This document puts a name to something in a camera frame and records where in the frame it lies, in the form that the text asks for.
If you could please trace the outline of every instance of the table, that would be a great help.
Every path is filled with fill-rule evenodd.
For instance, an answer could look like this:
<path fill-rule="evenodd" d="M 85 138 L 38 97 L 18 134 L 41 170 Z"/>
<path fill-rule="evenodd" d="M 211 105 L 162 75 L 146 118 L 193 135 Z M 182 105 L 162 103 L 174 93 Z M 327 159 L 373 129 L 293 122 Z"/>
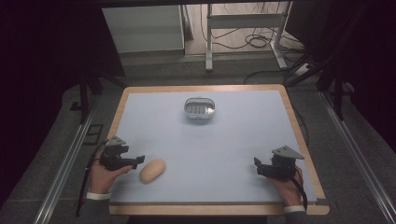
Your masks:
<path fill-rule="evenodd" d="M 323 189 L 318 180 L 318 175 L 306 148 L 303 135 L 300 131 L 297 119 L 293 114 L 289 97 L 281 85 L 230 85 L 230 86 L 169 86 L 169 87 L 132 87 L 125 89 L 115 118 L 111 125 L 108 136 L 117 132 L 120 126 L 121 116 L 130 93 L 148 93 L 148 92 L 195 92 L 195 91 L 279 91 L 283 104 L 286 108 L 287 115 L 290 119 L 291 127 L 297 139 L 301 153 L 305 157 L 304 163 L 307 168 L 309 177 L 314 187 L 314 192 L 318 201 L 308 205 L 308 215 L 326 215 L 330 208 L 323 203 L 326 201 Z M 283 214 L 283 205 L 281 203 L 209 203 L 209 204 L 111 204 L 110 213 L 113 215 L 192 215 L 192 216 L 256 216 L 256 215 L 281 215 Z"/>

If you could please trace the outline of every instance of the human hand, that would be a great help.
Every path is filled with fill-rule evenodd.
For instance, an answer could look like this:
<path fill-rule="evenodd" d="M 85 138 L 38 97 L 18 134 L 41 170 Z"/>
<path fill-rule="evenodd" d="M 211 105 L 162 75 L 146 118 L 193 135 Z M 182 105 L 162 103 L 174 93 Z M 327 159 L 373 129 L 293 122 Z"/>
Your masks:
<path fill-rule="evenodd" d="M 94 161 L 91 168 L 91 187 L 90 193 L 106 194 L 114 183 L 117 177 L 123 174 L 127 174 L 132 170 L 132 165 L 124 166 L 119 170 L 109 171 L 99 164 L 100 156 L 103 152 L 104 146 L 102 146 L 95 154 Z"/>
<path fill-rule="evenodd" d="M 294 175 L 294 179 L 303 186 L 303 173 L 300 167 L 296 166 L 296 174 Z M 286 206 L 294 206 L 301 205 L 301 194 L 297 187 L 294 185 L 291 180 L 279 180 L 267 177 L 269 181 L 271 181 L 277 190 L 277 193 L 282 198 L 284 204 Z"/>

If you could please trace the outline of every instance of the silver container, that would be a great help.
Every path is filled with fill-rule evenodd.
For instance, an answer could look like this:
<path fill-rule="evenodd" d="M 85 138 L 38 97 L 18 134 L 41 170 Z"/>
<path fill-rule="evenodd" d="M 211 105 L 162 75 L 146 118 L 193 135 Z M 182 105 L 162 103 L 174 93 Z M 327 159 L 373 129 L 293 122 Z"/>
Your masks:
<path fill-rule="evenodd" d="M 189 119 L 210 119 L 215 113 L 215 103 L 208 98 L 190 98 L 184 104 Z"/>

